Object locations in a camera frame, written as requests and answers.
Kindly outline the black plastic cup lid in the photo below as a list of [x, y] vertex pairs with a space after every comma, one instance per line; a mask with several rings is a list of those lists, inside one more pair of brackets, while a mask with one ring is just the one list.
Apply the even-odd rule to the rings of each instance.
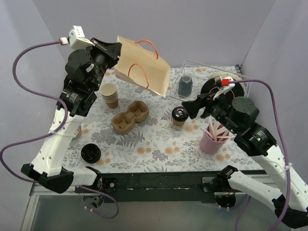
[[187, 110], [183, 106], [175, 107], [171, 115], [173, 120], [178, 122], [185, 122], [189, 117]]

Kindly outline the single brown paper cup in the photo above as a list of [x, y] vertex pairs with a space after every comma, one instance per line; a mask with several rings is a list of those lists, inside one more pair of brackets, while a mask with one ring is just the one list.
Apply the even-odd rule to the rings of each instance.
[[185, 122], [186, 122], [185, 120], [184, 121], [177, 121], [177, 120], [173, 119], [173, 124], [177, 127], [183, 126], [185, 124]]

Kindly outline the printed kraft paper bag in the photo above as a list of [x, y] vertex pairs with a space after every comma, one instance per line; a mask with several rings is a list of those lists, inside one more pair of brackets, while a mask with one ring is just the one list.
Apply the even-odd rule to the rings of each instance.
[[114, 66], [115, 76], [165, 97], [171, 68], [155, 45], [147, 39], [133, 41], [122, 36], [117, 37], [117, 42], [122, 47], [120, 59]]

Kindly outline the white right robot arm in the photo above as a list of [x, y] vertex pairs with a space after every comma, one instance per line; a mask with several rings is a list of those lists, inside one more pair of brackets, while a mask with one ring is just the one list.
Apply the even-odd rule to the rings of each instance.
[[298, 229], [308, 224], [308, 185], [292, 168], [285, 167], [285, 157], [271, 133], [256, 122], [259, 109], [247, 97], [239, 96], [228, 102], [220, 96], [213, 100], [205, 94], [194, 101], [182, 102], [191, 119], [204, 108], [202, 118], [212, 116], [235, 135], [234, 142], [257, 162], [273, 180], [272, 188], [252, 179], [233, 166], [226, 166], [210, 185], [223, 191], [232, 188], [262, 202], [283, 224]]

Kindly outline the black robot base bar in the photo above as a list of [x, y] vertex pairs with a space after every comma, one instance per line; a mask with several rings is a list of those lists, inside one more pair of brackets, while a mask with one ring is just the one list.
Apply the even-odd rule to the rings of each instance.
[[214, 193], [233, 196], [217, 171], [103, 174], [101, 191], [117, 202], [192, 201], [211, 203]]

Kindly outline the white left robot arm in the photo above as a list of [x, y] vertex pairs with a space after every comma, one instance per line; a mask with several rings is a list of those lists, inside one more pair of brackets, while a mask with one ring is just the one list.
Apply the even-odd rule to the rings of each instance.
[[67, 170], [63, 160], [75, 132], [87, 117], [97, 99], [103, 76], [114, 67], [121, 55], [120, 42], [107, 43], [92, 38], [83, 48], [75, 48], [67, 58], [66, 77], [49, 136], [37, 156], [23, 164], [21, 172], [41, 186], [56, 193], [64, 193], [70, 186], [85, 185], [91, 192], [102, 188], [98, 171], [87, 167], [81, 173]]

